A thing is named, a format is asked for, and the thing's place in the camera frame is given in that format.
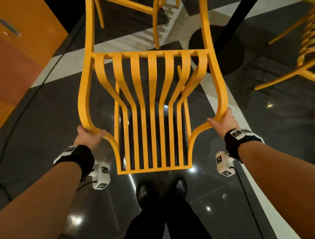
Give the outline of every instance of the black shoe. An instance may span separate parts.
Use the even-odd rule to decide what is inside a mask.
[[[170,194],[176,194],[186,200],[187,182],[182,176],[176,176],[170,188]]]
[[[142,210],[144,208],[158,204],[158,195],[155,191],[155,188],[151,183],[148,183],[147,181],[142,181],[138,184],[136,197],[138,204]]]

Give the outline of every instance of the chair frame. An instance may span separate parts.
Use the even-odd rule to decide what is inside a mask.
[[[301,49],[299,52],[299,57],[297,59],[297,67],[292,72],[285,74],[281,77],[276,78],[275,80],[272,80],[270,82],[263,83],[261,85],[257,85],[254,89],[260,90],[263,88],[266,88],[268,86],[277,84],[279,82],[282,82],[284,80],[287,80],[295,75],[303,76],[309,80],[312,80],[315,82],[315,74],[311,71],[308,71],[307,69],[315,65],[315,58],[304,62],[305,55],[315,52],[315,47],[309,47],[310,45],[315,44],[315,39],[310,39],[315,36],[315,8],[313,8],[306,16],[299,19],[296,23],[294,23],[292,26],[290,26],[286,31],[284,31],[282,34],[277,36],[276,38],[272,39],[268,42],[269,45],[276,42],[277,40],[281,39],[285,35],[287,35],[290,31],[292,31],[294,28],[302,24],[303,22],[307,22],[306,28],[304,29],[304,33],[302,36],[302,43],[301,43]]]
[[[104,138],[108,140],[114,150],[117,173],[118,174],[130,174],[141,172],[156,172],[175,169],[187,169],[192,167],[192,150],[194,142],[197,136],[211,128],[207,122],[198,126],[191,131],[190,118],[187,104],[187,97],[195,89],[195,87],[201,82],[206,74],[207,65],[209,63],[210,71],[212,74],[214,86],[218,95],[218,108],[214,119],[216,121],[222,121],[222,118],[227,110],[227,91],[224,79],[222,77],[219,65],[214,52],[209,20],[208,20],[208,8],[207,0],[199,1],[200,17],[202,22],[202,33],[205,49],[200,50],[161,50],[161,51],[140,51],[140,52],[110,52],[110,53],[94,53],[94,0],[86,0],[86,41],[85,41],[85,55],[83,71],[81,76],[81,83],[78,95],[78,111],[79,117],[83,127],[91,134],[97,134],[101,129],[94,126],[90,113],[89,113],[89,94],[91,86],[91,75],[94,69],[100,83],[106,88],[106,90],[115,99],[115,112],[114,112],[114,136],[107,133]],[[181,93],[182,96],[177,104],[177,125],[178,125],[178,148],[179,148],[179,166],[175,165],[174,157],[174,132],[172,127],[169,130],[170,136],[170,157],[171,166],[166,166],[165,159],[165,141],[164,135],[164,122],[163,122],[163,104],[168,93],[170,84],[173,80],[174,74],[174,57],[180,56],[182,58],[182,66],[177,66],[177,71],[180,76],[179,82],[169,102],[169,115],[173,115],[173,104],[175,99]],[[199,57],[199,65],[195,69],[192,76],[189,78],[191,69],[191,56]],[[162,88],[162,93],[159,102],[159,123],[161,134],[161,156],[162,167],[157,166],[157,154],[156,154],[156,132],[155,132],[155,112],[154,112],[154,100],[156,95],[156,82],[157,82],[157,57],[165,58],[165,80]],[[141,110],[141,122],[142,122],[142,136],[143,136],[143,154],[144,154],[144,168],[139,167],[139,146],[138,146],[138,126],[137,126],[137,109],[135,102],[128,90],[126,82],[123,77],[122,58],[131,59],[131,73],[135,86],[136,94],[138,96],[140,110]],[[140,66],[139,58],[148,58],[149,65],[149,101],[150,101],[150,123],[151,123],[151,135],[152,135],[152,155],[153,155],[153,168],[149,168],[147,156],[147,140],[146,140],[146,115],[144,107],[144,98],[142,93],[142,86],[140,80]],[[113,59],[113,68],[116,78],[115,88],[107,80],[104,59]],[[132,108],[133,117],[133,129],[134,129],[134,155],[135,155],[135,169],[131,169],[130,165],[130,151],[129,151],[129,134],[128,134],[128,116],[127,107],[119,97],[119,91],[122,90],[126,99]],[[182,124],[181,124],[181,107],[184,104],[184,113],[186,121],[186,131],[188,138],[188,164],[184,165],[183,160],[183,145],[182,145]],[[121,159],[119,154],[119,106],[122,108],[123,117],[123,130],[124,130],[124,142],[125,142],[125,157],[126,157],[126,170],[122,170]],[[173,125],[173,117],[169,117],[169,125]]]
[[[142,4],[139,4],[139,3],[135,3],[135,2],[130,1],[130,0],[106,0],[106,1],[110,1],[110,2],[119,4],[119,5],[128,7],[128,8],[132,8],[134,10],[152,15],[153,40],[155,43],[155,48],[157,50],[160,48],[160,42],[158,39],[158,11],[160,8],[162,8],[165,5],[166,0],[154,0],[152,8],[145,6],[145,5],[142,5]],[[101,26],[101,28],[104,28],[105,24],[104,24],[102,7],[100,5],[100,0],[95,0],[95,4],[96,4],[99,19],[100,19],[100,26]],[[180,4],[180,0],[176,0],[176,8],[179,8],[179,4]]]

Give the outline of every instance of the floor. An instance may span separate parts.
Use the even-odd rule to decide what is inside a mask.
[[[141,1],[147,5],[151,2]],[[188,49],[190,37],[200,28],[198,1],[182,1],[179,9],[173,7],[175,1],[168,0],[167,3],[158,18],[161,50]],[[225,26],[238,4],[235,0],[209,1],[210,24]],[[102,2],[102,8],[106,27],[101,29],[96,18],[95,51],[154,48],[152,20],[148,15],[108,1]],[[236,54],[235,44],[239,44],[244,58],[239,59],[237,69],[224,75],[224,80],[228,87],[229,106],[241,127],[252,129],[271,147],[314,164],[312,139],[315,118],[312,113],[315,112],[315,84],[297,76],[260,91],[253,90],[254,86],[294,69],[304,26],[296,28],[273,45],[265,43],[310,8],[310,4],[304,1],[258,0],[227,45],[227,49]],[[73,41],[25,111],[8,144],[0,167],[0,182],[6,185],[13,197],[47,172],[53,160],[73,143],[77,134],[76,127],[80,124],[77,94],[84,57],[84,21],[83,17],[0,129],[0,145],[3,145],[19,114]],[[142,69],[146,65],[145,61],[140,62]],[[159,63],[158,66],[163,72],[165,66]],[[126,79],[130,80],[128,61],[123,63],[123,67]],[[109,74],[112,71],[110,60],[105,61],[105,69]],[[158,74],[158,87],[163,79],[162,74]],[[206,74],[189,96],[188,105],[192,129],[215,115],[217,96],[210,74]],[[114,100],[95,74],[92,77],[90,111],[97,127],[113,133]],[[151,179],[159,193],[163,194],[179,173],[188,183],[187,201],[213,238],[261,238],[239,179],[236,176],[221,176],[216,171],[214,155],[220,150],[224,150],[223,139],[213,129],[207,130],[196,140],[192,169],[118,176],[112,149],[104,140],[95,152],[95,158],[110,163],[111,183],[101,191],[86,186],[77,193],[64,238],[124,238],[130,221],[141,210],[135,198],[137,182]],[[264,238],[298,238],[262,194],[246,167],[238,162],[234,165]],[[0,208],[7,203],[0,191]],[[73,224],[75,217],[82,222]],[[169,238],[167,227],[163,238]]]

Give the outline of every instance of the forearm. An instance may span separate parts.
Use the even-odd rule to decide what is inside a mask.
[[[273,206],[301,238],[315,238],[315,165],[258,141],[238,154]]]
[[[0,211],[1,237],[58,238],[80,178],[78,164],[57,164]]]

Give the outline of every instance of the wrist strap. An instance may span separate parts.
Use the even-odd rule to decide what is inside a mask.
[[[224,141],[226,143],[226,150],[229,156],[240,161],[241,163],[243,162],[238,155],[238,147],[242,143],[249,141],[259,141],[265,143],[260,136],[247,129],[229,130],[224,136]]]
[[[54,166],[61,162],[75,162],[82,171],[81,181],[93,171],[94,157],[89,147],[85,145],[69,146],[55,161]]]

